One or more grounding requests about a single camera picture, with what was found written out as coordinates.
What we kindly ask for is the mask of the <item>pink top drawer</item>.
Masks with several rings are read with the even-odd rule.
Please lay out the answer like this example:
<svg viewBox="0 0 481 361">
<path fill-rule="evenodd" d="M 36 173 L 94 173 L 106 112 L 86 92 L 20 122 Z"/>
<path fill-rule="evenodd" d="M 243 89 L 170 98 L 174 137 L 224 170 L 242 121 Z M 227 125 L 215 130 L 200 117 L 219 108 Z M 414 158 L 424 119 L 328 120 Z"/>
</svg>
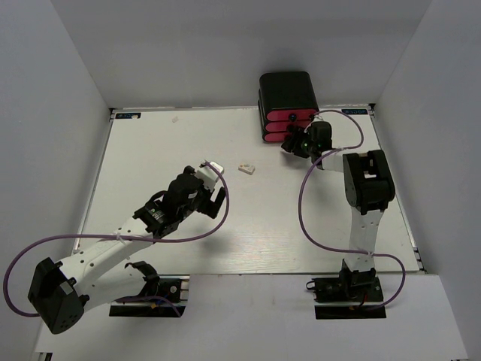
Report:
<svg viewBox="0 0 481 361">
<path fill-rule="evenodd" d="M 298 120 L 310 120 L 317 113 L 316 109 L 286 109 L 270 111 L 266 115 L 269 122 L 295 122 Z"/>
</svg>

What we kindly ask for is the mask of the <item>white eraser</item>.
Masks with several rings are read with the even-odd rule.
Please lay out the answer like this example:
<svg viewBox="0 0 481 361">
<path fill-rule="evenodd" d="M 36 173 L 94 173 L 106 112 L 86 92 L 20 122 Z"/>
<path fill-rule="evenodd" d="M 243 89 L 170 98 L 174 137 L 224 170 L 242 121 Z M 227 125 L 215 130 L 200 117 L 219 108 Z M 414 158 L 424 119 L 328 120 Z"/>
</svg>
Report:
<svg viewBox="0 0 481 361">
<path fill-rule="evenodd" d="M 253 175 L 253 173 L 256 170 L 256 167 L 254 165 L 248 164 L 248 163 L 241 163 L 237 169 L 245 174 L 248 175 Z"/>
</svg>

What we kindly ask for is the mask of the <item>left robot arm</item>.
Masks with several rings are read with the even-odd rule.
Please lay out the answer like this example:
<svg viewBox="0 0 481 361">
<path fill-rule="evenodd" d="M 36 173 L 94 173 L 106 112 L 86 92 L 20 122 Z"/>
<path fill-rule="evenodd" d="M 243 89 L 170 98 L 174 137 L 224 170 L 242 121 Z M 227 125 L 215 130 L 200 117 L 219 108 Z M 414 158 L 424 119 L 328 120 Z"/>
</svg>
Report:
<svg viewBox="0 0 481 361">
<path fill-rule="evenodd" d="M 187 166 L 114 234 L 98 235 L 92 246 L 58 262 L 46 258 L 38 263 L 28 299 L 50 332 L 61 334 L 87 311 L 111 302 L 170 306 L 179 317 L 176 305 L 181 301 L 182 281 L 163 278 L 150 264 L 130 258 L 167 242 L 193 213 L 216 218 L 228 205 L 227 187 L 216 188 L 223 174 L 223 167 L 215 162 L 197 169 Z"/>
</svg>

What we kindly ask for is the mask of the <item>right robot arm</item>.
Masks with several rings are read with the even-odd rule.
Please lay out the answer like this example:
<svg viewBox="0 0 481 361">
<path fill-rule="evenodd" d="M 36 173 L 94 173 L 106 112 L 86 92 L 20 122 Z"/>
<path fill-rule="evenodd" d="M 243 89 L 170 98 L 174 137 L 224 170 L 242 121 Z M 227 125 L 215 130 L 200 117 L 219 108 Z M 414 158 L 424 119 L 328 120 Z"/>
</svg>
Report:
<svg viewBox="0 0 481 361">
<path fill-rule="evenodd" d="M 316 121 L 307 128 L 289 126 L 289 135 L 282 144 L 287 153 L 309 158 L 315 168 L 343 174 L 344 191 L 351 207 L 349 247 L 340 249 L 315 241 L 307 232 L 302 217 L 302 199 L 308 177 L 301 183 L 298 197 L 298 219 L 307 239 L 323 250 L 343 253 L 340 271 L 340 293 L 347 299 L 358 299 L 374 282 L 374 253 L 379 224 L 389 203 L 395 197 L 395 185 L 382 150 L 356 153 L 356 146 L 335 148 L 332 128 L 325 121 Z"/>
</svg>

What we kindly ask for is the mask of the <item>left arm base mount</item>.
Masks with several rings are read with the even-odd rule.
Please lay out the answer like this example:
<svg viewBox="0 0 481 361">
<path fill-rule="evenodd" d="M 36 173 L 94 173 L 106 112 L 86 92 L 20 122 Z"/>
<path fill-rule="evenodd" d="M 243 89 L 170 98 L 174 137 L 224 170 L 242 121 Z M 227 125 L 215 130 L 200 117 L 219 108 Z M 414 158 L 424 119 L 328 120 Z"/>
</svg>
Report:
<svg viewBox="0 0 481 361">
<path fill-rule="evenodd" d="M 112 302 L 110 317 L 179 318 L 183 315 L 189 295 L 188 276 L 162 276 L 144 261 L 128 262 L 125 268 L 139 271 L 144 285 L 138 294 L 126 296 L 127 302 Z"/>
</svg>

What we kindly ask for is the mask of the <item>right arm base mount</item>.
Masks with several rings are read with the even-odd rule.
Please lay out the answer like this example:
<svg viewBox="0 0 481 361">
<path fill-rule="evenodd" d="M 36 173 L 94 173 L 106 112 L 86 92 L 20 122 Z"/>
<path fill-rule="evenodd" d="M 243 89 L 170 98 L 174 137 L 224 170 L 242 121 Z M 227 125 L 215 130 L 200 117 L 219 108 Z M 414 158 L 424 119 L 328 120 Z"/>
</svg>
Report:
<svg viewBox="0 0 481 361">
<path fill-rule="evenodd" d="M 313 294 L 317 320 L 375 320 L 386 319 L 386 308 L 378 277 L 371 285 L 347 292 L 339 277 L 312 278 L 306 290 Z"/>
</svg>

